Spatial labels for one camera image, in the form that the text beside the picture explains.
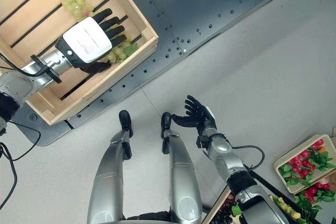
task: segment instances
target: red radish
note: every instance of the red radish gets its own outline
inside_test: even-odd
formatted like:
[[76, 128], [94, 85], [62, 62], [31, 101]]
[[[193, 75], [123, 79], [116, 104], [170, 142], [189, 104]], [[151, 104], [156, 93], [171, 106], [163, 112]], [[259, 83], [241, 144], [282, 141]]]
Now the red radish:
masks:
[[301, 157], [307, 158], [310, 156], [310, 151], [309, 150], [304, 150], [303, 152], [300, 153]]
[[299, 173], [299, 172], [300, 172], [300, 169], [299, 169], [298, 167], [294, 167], [294, 168], [292, 169], [292, 171], [293, 171], [294, 173]]
[[317, 140], [315, 143], [317, 145], [322, 145], [322, 144], [324, 144], [324, 141], [323, 141], [323, 139], [320, 139], [320, 140]]
[[301, 160], [296, 160], [296, 161], [295, 161], [295, 164], [296, 164], [297, 166], [301, 166], [301, 165], [302, 165], [302, 161], [301, 161]]
[[326, 190], [326, 191], [329, 191], [330, 190], [329, 184], [323, 185], [323, 189]]
[[314, 143], [312, 146], [313, 150], [317, 150], [320, 146], [317, 143]]
[[315, 167], [314, 165], [310, 165], [309, 168], [310, 168], [311, 170], [315, 170], [315, 169], [316, 169], [316, 167]]
[[293, 159], [294, 159], [294, 160], [301, 160], [301, 157], [300, 157], [300, 155], [297, 155], [297, 156], [295, 156]]
[[317, 182], [317, 183], [315, 184], [315, 187], [318, 188], [318, 189], [323, 189], [323, 188], [324, 188], [324, 185], [321, 184], [321, 183], [319, 183], [319, 182]]
[[317, 194], [317, 189], [316, 187], [309, 187], [308, 191], [310, 192], [311, 195], [315, 196]]
[[288, 161], [288, 164], [290, 164], [290, 165], [295, 164], [295, 160], [294, 160], [294, 158], [292, 158], [290, 161]]
[[304, 195], [307, 199], [309, 199], [310, 197], [312, 197], [310, 191], [308, 191], [308, 190], [304, 191], [303, 195]]
[[304, 165], [306, 167], [309, 167], [311, 164], [309, 163], [308, 160], [304, 159], [304, 160], [302, 160], [302, 165]]
[[304, 175], [304, 176], [307, 176], [310, 174], [310, 171], [309, 170], [306, 170], [306, 169], [302, 169], [301, 170], [301, 173]]

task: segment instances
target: white label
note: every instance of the white label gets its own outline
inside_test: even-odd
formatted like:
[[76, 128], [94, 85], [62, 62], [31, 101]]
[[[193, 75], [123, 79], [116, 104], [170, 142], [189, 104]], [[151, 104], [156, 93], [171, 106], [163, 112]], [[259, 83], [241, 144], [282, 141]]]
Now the white label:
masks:
[[63, 34], [63, 39], [85, 63], [97, 60], [112, 48], [112, 43], [97, 22], [87, 17]]

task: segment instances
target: metal workbench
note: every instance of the metal workbench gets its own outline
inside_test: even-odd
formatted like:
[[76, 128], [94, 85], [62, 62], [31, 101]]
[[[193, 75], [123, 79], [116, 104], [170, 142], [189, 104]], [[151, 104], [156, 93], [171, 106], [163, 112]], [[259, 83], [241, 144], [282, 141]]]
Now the metal workbench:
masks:
[[[49, 126], [28, 105], [14, 122], [41, 131], [38, 143], [46, 146], [100, 114], [167, 71], [213, 37], [271, 0], [134, 0], [159, 35], [157, 51], [112, 86], [88, 107], [67, 120]], [[35, 131], [19, 126], [35, 142]]]

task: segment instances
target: silver robot leg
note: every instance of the silver robot leg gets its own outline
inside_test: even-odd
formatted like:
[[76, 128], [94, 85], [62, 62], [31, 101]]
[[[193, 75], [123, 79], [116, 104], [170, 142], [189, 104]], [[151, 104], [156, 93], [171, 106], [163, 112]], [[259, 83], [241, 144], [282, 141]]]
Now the silver robot leg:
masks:
[[199, 224], [202, 202], [194, 165], [177, 132], [170, 130], [171, 115], [165, 112], [161, 121], [162, 152], [170, 155], [171, 221]]
[[110, 141], [93, 182], [87, 224], [114, 222], [123, 218], [122, 163], [132, 156], [129, 138], [133, 132], [127, 111], [121, 111], [119, 119], [122, 131]]

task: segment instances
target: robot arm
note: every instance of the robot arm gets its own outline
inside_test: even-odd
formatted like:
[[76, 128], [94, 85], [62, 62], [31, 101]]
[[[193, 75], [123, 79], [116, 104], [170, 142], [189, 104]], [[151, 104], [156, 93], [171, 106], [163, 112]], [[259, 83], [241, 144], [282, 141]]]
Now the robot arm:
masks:
[[[34, 93], [54, 82], [61, 83], [60, 76], [72, 67], [88, 73], [106, 70], [111, 63], [97, 62], [112, 47], [126, 39], [125, 35], [114, 38], [124, 31], [123, 26], [110, 29], [119, 23], [105, 9], [93, 17], [87, 17], [66, 31], [56, 42], [56, 50], [43, 57], [32, 56], [32, 61], [23, 69], [8, 71], [0, 76], [0, 136], [5, 133], [7, 122]], [[3, 55], [0, 57], [10, 66], [13, 64]]]
[[217, 132], [215, 119], [209, 108], [188, 95], [188, 116], [172, 115], [175, 123], [184, 127], [196, 127], [197, 146], [207, 150], [222, 179], [227, 183], [242, 210], [241, 223], [288, 224], [286, 216], [270, 200], [264, 189], [250, 176], [242, 160], [233, 153], [226, 136]]

